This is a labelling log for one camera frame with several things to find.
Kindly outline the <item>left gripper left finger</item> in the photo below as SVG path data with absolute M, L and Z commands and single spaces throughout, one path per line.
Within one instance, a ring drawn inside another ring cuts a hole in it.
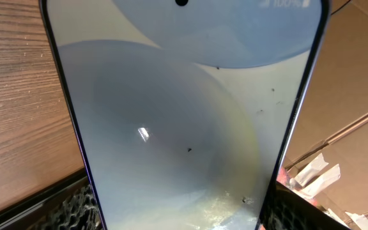
M 0 210 L 0 229 L 103 229 L 85 170 Z

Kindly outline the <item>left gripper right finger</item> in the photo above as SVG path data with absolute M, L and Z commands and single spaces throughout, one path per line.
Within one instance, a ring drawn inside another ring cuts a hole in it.
M 259 224 L 267 230 L 348 229 L 278 181 L 268 187 Z

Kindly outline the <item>Galaxy S24+ smartphone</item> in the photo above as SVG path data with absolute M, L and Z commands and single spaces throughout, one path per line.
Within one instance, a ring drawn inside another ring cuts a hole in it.
M 330 16 L 324 0 L 46 0 L 105 229 L 256 229 Z

